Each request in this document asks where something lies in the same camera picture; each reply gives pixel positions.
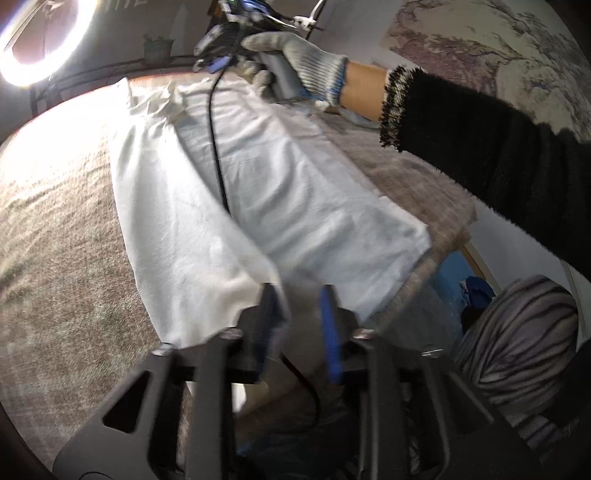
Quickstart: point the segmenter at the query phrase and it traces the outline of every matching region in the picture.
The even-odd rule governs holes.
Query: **wrist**
[[[330,67],[320,73],[326,79],[326,88],[324,90],[326,100],[332,106],[339,106],[340,96],[345,86],[345,75],[349,59],[341,55],[335,55],[334,57],[329,63]]]
[[[346,66],[341,105],[369,120],[378,121],[382,115],[386,73],[380,67],[350,61]]]

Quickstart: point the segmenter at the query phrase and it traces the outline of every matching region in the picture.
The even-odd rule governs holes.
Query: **gloved hand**
[[[238,57],[238,59],[237,74],[252,83],[259,96],[265,97],[265,91],[273,81],[271,72],[265,70],[265,66],[257,61],[246,60],[244,57]]]
[[[250,35],[242,40],[242,46],[251,51],[282,51],[312,98],[328,101],[333,106],[339,105],[345,84],[346,56],[327,53],[289,32]],[[258,86],[271,80],[268,72],[263,72],[266,71],[255,75],[254,83]]]

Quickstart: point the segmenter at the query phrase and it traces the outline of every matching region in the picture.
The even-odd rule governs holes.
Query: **screw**
[[[374,331],[367,328],[358,328],[353,332],[353,338],[356,340],[371,340],[374,337]]]
[[[173,350],[174,345],[172,343],[161,343],[152,354],[157,356],[169,356],[173,353]]]
[[[242,335],[244,334],[240,328],[232,327],[228,330],[224,330],[220,334],[220,337],[222,337],[224,340],[238,340],[239,338],[242,338]]]
[[[438,356],[441,356],[442,352],[442,348],[436,348],[435,350],[428,350],[427,352],[421,353],[421,356],[430,356],[432,358],[437,358]]]

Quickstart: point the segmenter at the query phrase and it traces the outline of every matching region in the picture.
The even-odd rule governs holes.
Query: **potted plant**
[[[170,51],[174,40],[157,37],[152,39],[148,34],[144,35],[144,63],[147,66],[163,66],[170,64]]]

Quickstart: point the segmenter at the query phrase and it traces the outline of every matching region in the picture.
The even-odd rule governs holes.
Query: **white towel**
[[[235,325],[272,282],[291,310],[292,360],[310,372],[322,358],[320,287],[334,284],[366,320],[429,248],[426,226],[380,196],[303,113],[264,102],[235,76],[214,97],[230,218],[207,129],[211,85],[118,84],[111,170],[139,294],[159,337],[187,346]]]

